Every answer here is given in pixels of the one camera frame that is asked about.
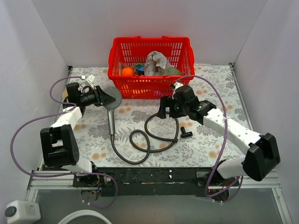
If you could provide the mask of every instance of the red basket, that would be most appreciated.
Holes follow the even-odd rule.
[[[164,54],[170,64],[184,74],[181,76],[122,76],[119,63],[134,67],[135,63],[144,63],[152,51]],[[170,84],[179,77],[194,75],[194,55],[188,37],[141,38],[117,37],[109,55],[108,77],[122,94],[123,99],[159,99],[171,96]],[[189,84],[193,77],[182,79],[182,84]]]

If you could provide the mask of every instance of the gray floor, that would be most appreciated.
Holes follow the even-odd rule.
[[[111,198],[99,198],[101,205]],[[120,196],[111,208],[100,210],[82,203],[80,190],[39,190],[42,219],[36,224],[56,224],[77,210],[95,210],[113,224],[281,224],[271,189],[242,189],[223,206],[194,196]],[[103,223],[79,217],[70,224]]]

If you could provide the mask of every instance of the table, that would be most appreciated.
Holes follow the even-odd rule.
[[[198,65],[194,66],[196,75],[208,79],[218,90],[226,105],[229,117],[249,128],[242,102],[240,100],[233,74],[228,65]],[[73,68],[71,76],[95,76],[94,84],[102,89],[113,86],[107,77],[107,68]],[[221,104],[213,89],[200,79],[193,79],[189,85],[193,88],[199,100],[207,99],[221,108]],[[129,135],[135,129],[144,130],[145,120],[157,113],[160,100],[124,99],[115,110],[116,140],[119,152],[131,161],[139,161],[144,152],[135,149],[129,142]],[[188,117],[179,118],[179,125],[186,131],[192,131],[193,136],[179,139],[172,148],[151,154],[140,167],[210,167],[213,166],[220,151],[223,137],[212,129],[201,126]],[[157,136],[173,138],[175,122],[172,119],[154,118],[148,125],[149,131]],[[103,107],[89,106],[83,118],[74,129],[74,134],[80,150],[80,156],[93,161],[98,167],[132,167],[121,160],[113,151],[108,133],[107,112]],[[146,148],[142,135],[133,138],[137,145]],[[151,149],[163,148],[169,142],[162,142],[150,137]],[[223,153],[223,159],[244,156],[242,152],[228,141]]]

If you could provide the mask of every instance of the gray wall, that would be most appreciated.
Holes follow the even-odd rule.
[[[298,9],[298,0],[268,0],[235,63],[255,130],[277,138],[277,172],[293,223],[299,223]]]
[[[50,85],[67,76],[67,67],[30,0],[0,0],[0,223],[7,203],[24,200],[29,176],[13,164],[10,139],[26,121],[57,110]],[[63,86],[55,89],[59,97]],[[28,171],[36,169],[42,151],[39,132],[53,119],[25,128],[15,142],[15,154]]]
[[[267,0],[32,0],[67,65],[108,65],[118,36],[188,36],[195,62],[235,62]]]

